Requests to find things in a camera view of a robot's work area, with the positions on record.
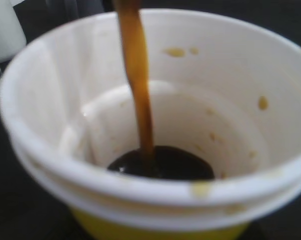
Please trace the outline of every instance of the coffee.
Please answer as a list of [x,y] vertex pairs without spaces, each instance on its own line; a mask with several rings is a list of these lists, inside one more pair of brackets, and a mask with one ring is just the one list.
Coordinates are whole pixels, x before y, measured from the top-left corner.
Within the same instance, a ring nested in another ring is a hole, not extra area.
[[[166,180],[212,180],[211,166],[201,158],[171,146],[156,146],[154,149],[156,175]],[[147,177],[139,150],[130,151],[116,161],[108,170],[129,175]]]
[[140,18],[141,0],[114,0],[117,11],[125,70],[132,91],[140,150],[126,153],[109,170],[171,180],[211,180],[212,168],[181,149],[154,149],[152,112],[148,88],[148,55]]
[[125,70],[135,103],[139,145],[148,177],[155,177],[154,140],[148,88],[148,56],[140,19],[141,0],[114,0],[118,14]]

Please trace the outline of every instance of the dark background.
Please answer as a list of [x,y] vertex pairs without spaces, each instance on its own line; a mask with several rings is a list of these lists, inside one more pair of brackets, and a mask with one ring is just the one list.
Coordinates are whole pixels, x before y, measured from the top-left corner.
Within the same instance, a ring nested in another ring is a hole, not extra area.
[[[301,46],[301,0],[142,1],[145,8],[198,10],[241,19],[279,33]],[[111,11],[110,1],[103,2],[105,10]],[[14,9],[28,43],[59,25],[49,16],[45,0],[26,0]],[[91,240],[66,206],[22,169],[1,121],[0,240]],[[240,240],[301,240],[301,196],[284,209],[253,223]]]

